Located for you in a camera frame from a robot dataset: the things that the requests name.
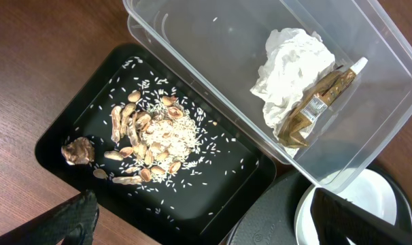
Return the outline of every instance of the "tray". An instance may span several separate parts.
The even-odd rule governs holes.
[[[207,131],[198,134],[202,134],[201,150],[187,159],[197,161],[197,166],[179,170],[171,177],[172,182],[123,186],[92,174],[99,167],[110,176],[128,176],[123,170],[133,164],[133,159],[127,158],[122,164],[104,159],[103,153],[129,145],[126,137],[118,146],[111,141],[109,115],[115,104],[128,103],[127,95],[133,90],[150,92],[141,96],[143,101],[137,109],[175,92],[179,102],[190,110],[191,118]],[[203,120],[198,118],[198,108],[205,112]],[[69,166],[61,155],[61,146],[80,136],[93,142],[95,161]],[[211,142],[216,144],[214,153],[207,149]],[[243,132],[148,51],[134,44],[112,51],[40,138],[35,155],[48,171],[79,191],[94,190],[99,204],[163,244],[219,243],[275,178],[275,164]]]

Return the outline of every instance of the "brown wooden surface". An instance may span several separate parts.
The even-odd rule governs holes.
[[[412,45],[412,0],[380,0]],[[34,145],[102,60],[133,42],[121,0],[0,0],[0,235],[78,192]],[[378,157],[412,202],[412,117]],[[155,244],[101,208],[95,244]]]

